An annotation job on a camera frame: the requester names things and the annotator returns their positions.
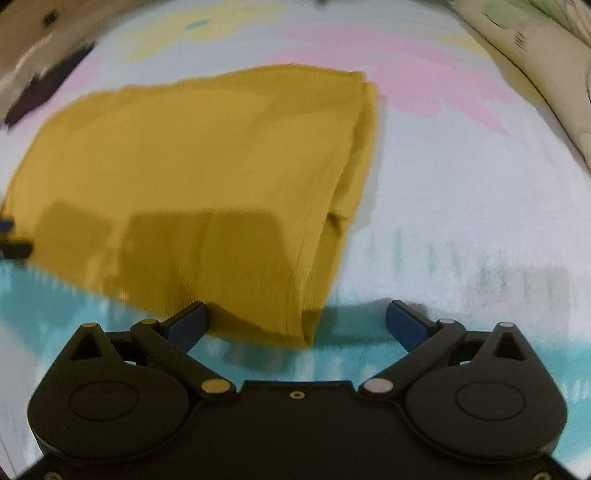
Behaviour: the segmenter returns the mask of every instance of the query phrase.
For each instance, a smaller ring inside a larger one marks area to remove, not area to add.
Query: metal pin
[[[43,477],[43,480],[63,480],[63,478],[57,472],[47,472]]]
[[[230,388],[230,382],[223,378],[210,378],[201,384],[201,389],[210,394],[226,393]]]
[[[363,387],[371,393],[388,393],[394,388],[394,384],[386,378],[370,378]]]
[[[552,480],[552,475],[548,472],[540,472],[535,474],[531,480]]]

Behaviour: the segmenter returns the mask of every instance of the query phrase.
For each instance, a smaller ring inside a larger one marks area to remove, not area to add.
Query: folded towel
[[[41,129],[2,214],[30,261],[220,336],[309,346],[376,131],[362,73],[263,67],[88,96]]]

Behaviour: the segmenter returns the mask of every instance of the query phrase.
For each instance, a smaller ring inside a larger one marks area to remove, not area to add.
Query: dark object
[[[14,228],[12,219],[0,219],[0,235],[10,232]],[[30,242],[9,241],[0,236],[0,260],[24,260],[33,252]]]
[[[12,0],[0,0],[0,13],[2,13],[2,10],[4,10],[11,2]]]
[[[574,480],[550,456],[566,405],[512,323],[467,332],[394,301],[388,329],[409,354],[358,393],[348,381],[237,392],[186,355],[207,323],[194,303],[129,332],[79,327],[29,403],[45,457],[21,480]]]
[[[57,12],[53,11],[46,15],[44,22],[55,21]],[[73,53],[70,57],[53,67],[42,78],[34,78],[29,86],[22,92],[18,101],[6,114],[4,123],[9,127],[15,125],[22,117],[48,101],[62,83],[70,76],[70,73],[84,60],[92,51],[94,45],[85,47]]]
[[[60,14],[57,13],[57,10],[53,9],[45,17],[43,17],[43,25],[45,25],[46,28],[49,27],[58,19],[59,16]]]

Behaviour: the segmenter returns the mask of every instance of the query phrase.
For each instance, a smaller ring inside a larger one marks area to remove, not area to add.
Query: screw
[[[552,480],[552,475],[548,472],[540,472],[535,474],[531,480]]]
[[[293,398],[294,400],[301,400],[305,396],[306,394],[300,390],[294,390],[290,393],[290,398]]]

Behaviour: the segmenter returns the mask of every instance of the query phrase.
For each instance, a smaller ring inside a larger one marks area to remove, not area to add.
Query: beige fabric
[[[0,14],[0,120],[34,76],[94,41],[121,13],[154,0],[14,0]],[[59,14],[49,27],[43,18]]]
[[[591,48],[519,0],[450,4],[530,78],[591,166]]]
[[[583,0],[562,2],[572,33],[591,47],[591,7]]]

